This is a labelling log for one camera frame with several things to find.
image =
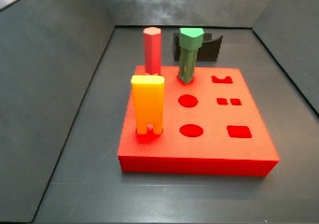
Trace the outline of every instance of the yellow peg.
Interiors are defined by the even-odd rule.
[[[162,132],[164,77],[133,75],[130,79],[137,134],[146,134],[146,125],[153,133]]]

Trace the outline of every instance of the red peg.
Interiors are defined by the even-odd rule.
[[[161,34],[160,28],[148,27],[144,36],[144,71],[149,75],[160,74],[161,63]]]

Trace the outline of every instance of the gray wall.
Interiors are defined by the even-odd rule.
[[[270,0],[102,0],[117,25],[252,27]]]
[[[273,0],[253,30],[319,113],[319,0]]]
[[[99,0],[0,13],[0,221],[31,221],[113,30]]]

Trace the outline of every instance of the red board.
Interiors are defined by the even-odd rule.
[[[272,140],[237,69],[197,67],[184,85],[162,66],[162,134],[136,135],[131,97],[121,129],[123,172],[265,176],[278,162]],[[137,66],[136,74],[144,74]]]

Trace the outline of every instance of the circular hole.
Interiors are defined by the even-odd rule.
[[[202,129],[194,124],[185,124],[178,128],[180,133],[186,137],[198,137],[202,135]]]
[[[184,94],[178,97],[178,103],[186,108],[194,107],[197,105],[197,98],[190,94]]]

